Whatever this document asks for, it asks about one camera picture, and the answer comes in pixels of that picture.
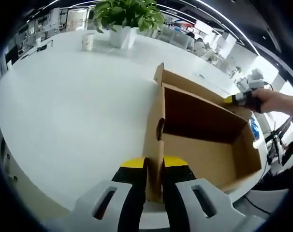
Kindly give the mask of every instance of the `open cardboard box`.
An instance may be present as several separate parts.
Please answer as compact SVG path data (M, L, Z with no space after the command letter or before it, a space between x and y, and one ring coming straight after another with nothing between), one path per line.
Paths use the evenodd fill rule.
M249 110L223 105L222 97L165 70L163 64L155 81L159 90L147 119L143 151L150 158L148 200L161 201L164 155L180 157L197 179L205 178L223 191L262 168Z

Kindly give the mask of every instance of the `human hand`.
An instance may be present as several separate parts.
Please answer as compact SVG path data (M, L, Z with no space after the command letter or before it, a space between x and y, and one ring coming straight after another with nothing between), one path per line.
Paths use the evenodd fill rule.
M265 88L258 88L252 92L252 97L262 101L261 112L269 113L281 108L282 94Z

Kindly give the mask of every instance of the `desk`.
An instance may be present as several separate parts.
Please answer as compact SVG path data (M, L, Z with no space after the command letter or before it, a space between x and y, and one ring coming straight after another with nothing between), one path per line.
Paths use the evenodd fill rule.
M55 35L53 47L18 60L0 81L0 128L8 148L30 180L70 210L122 162L141 156L161 62L222 97L238 92L216 67L165 42L137 36L132 50L123 51L109 46L108 34L96 33L94 51L84 52L84 33ZM261 138L255 145L264 167ZM229 192L232 202L261 175ZM140 228L167 226L163 206L146 205Z

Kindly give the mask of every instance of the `cardboard box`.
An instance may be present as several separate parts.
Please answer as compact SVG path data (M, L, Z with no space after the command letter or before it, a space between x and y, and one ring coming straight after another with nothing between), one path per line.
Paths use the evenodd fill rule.
M147 119L143 151L150 158L148 200L161 200L164 155L182 158L197 179L205 178L223 191L262 168L253 147L251 111L223 105L222 97L165 70L163 64L154 79L159 89Z

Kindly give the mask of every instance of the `green leaves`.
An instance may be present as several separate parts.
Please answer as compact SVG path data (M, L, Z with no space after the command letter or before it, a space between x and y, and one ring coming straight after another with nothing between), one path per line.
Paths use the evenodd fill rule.
M144 31L156 29L164 22L155 0L105 0L93 9L97 31L101 31L100 24L113 31L113 25L138 27L140 31Z

